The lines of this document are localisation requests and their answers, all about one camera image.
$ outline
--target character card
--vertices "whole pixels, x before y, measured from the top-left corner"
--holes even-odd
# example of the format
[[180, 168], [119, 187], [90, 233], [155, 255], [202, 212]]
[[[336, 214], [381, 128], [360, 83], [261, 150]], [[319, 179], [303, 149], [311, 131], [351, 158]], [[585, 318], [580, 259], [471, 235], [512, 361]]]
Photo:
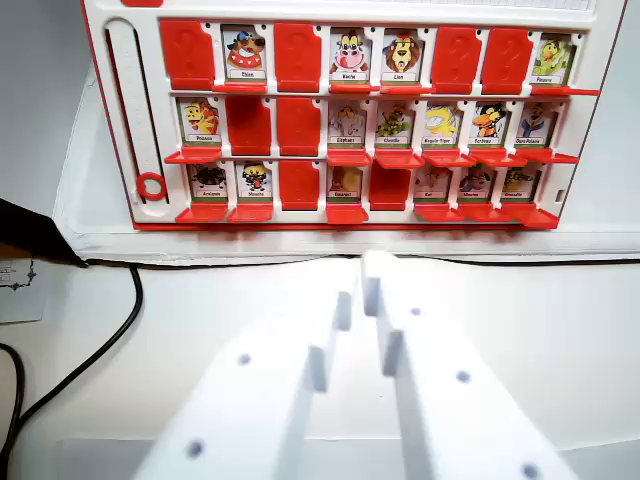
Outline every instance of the character card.
[[331, 83], [369, 83], [371, 40], [362, 28], [331, 29]]
[[458, 190], [458, 203], [488, 202], [495, 180], [495, 171], [484, 165], [462, 169], [462, 180]]
[[422, 148], [455, 148], [462, 115], [455, 102], [428, 104]]
[[449, 195], [451, 170], [425, 165], [416, 170], [413, 201], [416, 203], [444, 203]]
[[329, 148], [361, 148], [366, 134], [367, 112], [355, 100], [329, 102]]
[[546, 148], [551, 143], [558, 113], [552, 103], [525, 103], [518, 124], [515, 146], [518, 148]]
[[223, 25], [222, 42], [227, 80], [266, 82], [265, 39], [253, 26]]
[[226, 202], [227, 176], [215, 163], [187, 165], [191, 197], [194, 202]]
[[416, 30], [387, 28], [382, 49], [382, 83], [406, 85], [420, 82], [424, 42]]
[[571, 35], [543, 33], [530, 82], [534, 85], [566, 85], [575, 53]]
[[511, 167], [507, 170], [501, 202], [532, 202], [540, 181], [540, 170], [535, 164], [525, 167]]
[[327, 178], [327, 202], [360, 203], [362, 170], [355, 167], [331, 167]]
[[411, 146], [413, 110], [406, 101], [378, 102], [376, 147], [408, 148]]
[[509, 112], [504, 102], [478, 102], [473, 113], [470, 147], [499, 148], [504, 145], [504, 138], [509, 123]]
[[178, 120], [185, 145], [212, 147], [222, 144], [218, 109], [206, 97], [178, 97]]
[[273, 201], [271, 170], [262, 162], [237, 162], [238, 202]]

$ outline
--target black cable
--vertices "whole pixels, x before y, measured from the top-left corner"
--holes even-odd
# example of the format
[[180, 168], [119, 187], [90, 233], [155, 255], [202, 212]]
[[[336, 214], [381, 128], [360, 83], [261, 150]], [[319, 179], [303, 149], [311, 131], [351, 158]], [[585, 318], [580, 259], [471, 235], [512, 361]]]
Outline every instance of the black cable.
[[140, 281], [140, 274], [138, 273], [138, 269], [136, 267], [129, 267], [129, 271], [131, 272], [131, 276], [133, 277], [133, 285], [136, 289], [136, 301], [133, 305], [133, 309], [131, 313], [124, 321], [122, 326], [111, 336], [109, 340], [107, 340], [104, 345], [102, 345], [96, 352], [91, 355], [87, 360], [82, 362], [82, 364], [77, 367], [73, 372], [67, 375], [58, 385], [56, 385], [49, 393], [47, 393], [44, 397], [34, 403], [26, 412], [20, 415], [20, 410], [22, 408], [22, 400], [24, 398], [24, 366], [22, 363], [22, 359], [18, 352], [16, 352], [13, 348], [8, 345], [0, 344], [0, 347], [3, 350], [9, 352], [11, 358], [14, 361], [16, 367], [16, 378], [17, 378], [17, 391], [16, 391], [16, 403], [14, 405], [13, 416], [11, 418], [11, 424], [9, 426], [9, 433], [7, 435], [7, 439], [5, 440], [4, 446], [2, 447], [2, 452], [0, 452], [0, 480], [7, 480], [9, 475], [9, 458], [11, 456], [11, 450], [13, 449], [18, 435], [26, 425], [26, 423], [47, 403], [53, 400], [56, 396], [60, 394], [65, 388], [67, 388], [76, 378], [78, 378], [82, 373], [84, 373], [91, 365], [96, 363], [107, 351], [126, 333], [126, 331], [133, 325], [136, 317], [140, 313], [140, 309], [142, 308], [142, 300], [144, 297], [144, 292], [142, 290], [142, 282]]

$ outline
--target cartoon duck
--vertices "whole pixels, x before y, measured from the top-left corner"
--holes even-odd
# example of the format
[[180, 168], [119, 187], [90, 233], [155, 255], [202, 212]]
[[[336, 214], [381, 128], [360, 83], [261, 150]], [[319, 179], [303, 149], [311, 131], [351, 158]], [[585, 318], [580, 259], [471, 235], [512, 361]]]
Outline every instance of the cartoon duck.
[[531, 115], [528, 119], [525, 118], [524, 120], [522, 120], [522, 123], [520, 124], [520, 126], [522, 127], [522, 136], [524, 138], [529, 138], [531, 136], [531, 132], [540, 130], [542, 127], [544, 127], [544, 111], [544, 104], [540, 102], [535, 103], [531, 107]]
[[267, 172], [264, 169], [264, 165], [261, 163], [250, 163], [245, 165], [244, 171], [242, 172], [242, 178], [244, 178], [244, 181], [252, 192], [256, 190], [264, 192]]
[[507, 112], [503, 110], [503, 106], [500, 103], [483, 105], [480, 108], [480, 114], [473, 119], [473, 124], [476, 127], [480, 127], [478, 137], [497, 137], [498, 122], [506, 115]]
[[409, 130], [411, 125], [409, 122], [403, 121], [404, 113], [405, 107], [402, 105], [394, 105], [388, 116], [382, 112], [384, 122], [382, 125], [378, 125], [376, 133], [381, 137], [389, 137]]
[[220, 120], [218, 112], [204, 98], [194, 100], [185, 108], [187, 120], [191, 128], [206, 135], [215, 135], [218, 131]]
[[431, 135], [450, 137], [458, 130], [455, 124], [456, 116], [451, 107], [438, 105], [427, 110], [427, 128]]
[[566, 68], [569, 51], [567, 44], [560, 40], [546, 40], [540, 49], [540, 55], [533, 66], [535, 75], [553, 75], [558, 70]]

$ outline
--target cartoon bird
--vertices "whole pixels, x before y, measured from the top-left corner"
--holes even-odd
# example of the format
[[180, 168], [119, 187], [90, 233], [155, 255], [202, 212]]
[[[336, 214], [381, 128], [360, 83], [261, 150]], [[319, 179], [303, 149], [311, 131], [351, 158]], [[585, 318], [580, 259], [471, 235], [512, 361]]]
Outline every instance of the cartoon bird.
[[443, 105], [429, 107], [427, 109], [427, 128], [431, 132], [431, 135], [434, 136], [452, 136], [458, 130], [453, 108]]
[[480, 114], [473, 119], [473, 124], [480, 127], [479, 137], [497, 137], [498, 122], [506, 117], [507, 112], [500, 103], [483, 105]]
[[553, 75], [567, 67], [569, 49], [566, 42], [560, 40], [546, 40], [540, 49], [540, 55], [533, 64], [535, 75]]
[[545, 118], [543, 117], [545, 112], [544, 103], [535, 103], [531, 107], [531, 115], [528, 119], [522, 120], [520, 126], [522, 127], [522, 136], [524, 138], [531, 137], [531, 132], [540, 130], [544, 127]]
[[366, 72], [369, 68], [364, 61], [362, 40], [358, 38], [355, 30], [342, 35], [338, 40], [338, 51], [333, 59], [333, 65], [329, 73], [334, 72]]
[[491, 175], [485, 172], [481, 165], [469, 167], [467, 176], [460, 182], [460, 191], [482, 190], [490, 181]]
[[244, 171], [242, 172], [242, 178], [244, 178], [245, 183], [249, 186], [249, 189], [254, 192], [256, 190], [260, 190], [264, 192], [264, 184], [267, 179], [267, 172], [264, 168], [264, 165], [261, 163], [249, 163], [244, 166]]
[[215, 135], [218, 131], [220, 120], [218, 111], [213, 108], [206, 98], [198, 98], [185, 108], [187, 120], [191, 128], [206, 135]]
[[382, 112], [384, 121], [378, 125], [376, 133], [381, 137], [389, 137], [409, 130], [411, 125], [404, 121], [404, 113], [405, 107], [402, 105], [394, 105], [388, 116]]

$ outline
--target cartoon lion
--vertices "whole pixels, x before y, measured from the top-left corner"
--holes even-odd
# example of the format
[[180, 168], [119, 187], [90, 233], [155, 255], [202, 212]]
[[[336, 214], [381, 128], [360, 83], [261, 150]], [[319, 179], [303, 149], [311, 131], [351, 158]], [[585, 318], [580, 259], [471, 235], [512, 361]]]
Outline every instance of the cartoon lion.
[[382, 50], [387, 66], [394, 72], [411, 70], [420, 60], [418, 41], [409, 33], [399, 33], [397, 38]]

